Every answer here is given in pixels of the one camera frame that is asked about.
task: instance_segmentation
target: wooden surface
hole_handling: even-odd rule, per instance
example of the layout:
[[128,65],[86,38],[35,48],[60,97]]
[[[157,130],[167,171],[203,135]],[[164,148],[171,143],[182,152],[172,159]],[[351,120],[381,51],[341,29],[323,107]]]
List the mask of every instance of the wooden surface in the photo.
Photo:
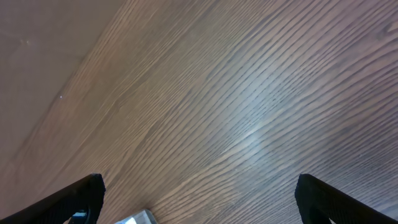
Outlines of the wooden surface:
[[397,12],[127,0],[0,165],[0,215],[100,172],[100,223],[300,223],[310,173],[398,218]]
[[122,2],[0,1],[0,162],[21,147]]

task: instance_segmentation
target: metallic object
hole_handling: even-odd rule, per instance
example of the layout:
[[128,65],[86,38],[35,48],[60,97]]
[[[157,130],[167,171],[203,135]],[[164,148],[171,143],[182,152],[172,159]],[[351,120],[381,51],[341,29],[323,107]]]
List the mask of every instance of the metallic object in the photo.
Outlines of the metallic object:
[[152,212],[145,209],[139,213],[131,215],[115,224],[157,224]]

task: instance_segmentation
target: black object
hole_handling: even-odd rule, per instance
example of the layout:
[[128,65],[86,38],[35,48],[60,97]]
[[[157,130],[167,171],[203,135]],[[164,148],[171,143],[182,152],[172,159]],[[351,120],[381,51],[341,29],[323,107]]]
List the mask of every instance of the black object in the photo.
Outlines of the black object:
[[398,224],[310,174],[298,177],[295,198],[304,224]]
[[104,202],[105,185],[101,174],[91,174],[17,212],[0,224],[94,224]]

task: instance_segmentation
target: silver object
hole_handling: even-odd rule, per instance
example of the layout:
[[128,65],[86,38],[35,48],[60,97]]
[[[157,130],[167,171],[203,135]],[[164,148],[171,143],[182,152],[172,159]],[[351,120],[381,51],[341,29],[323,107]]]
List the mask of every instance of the silver object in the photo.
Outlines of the silver object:
[[115,224],[157,224],[154,215],[148,209],[131,215]]

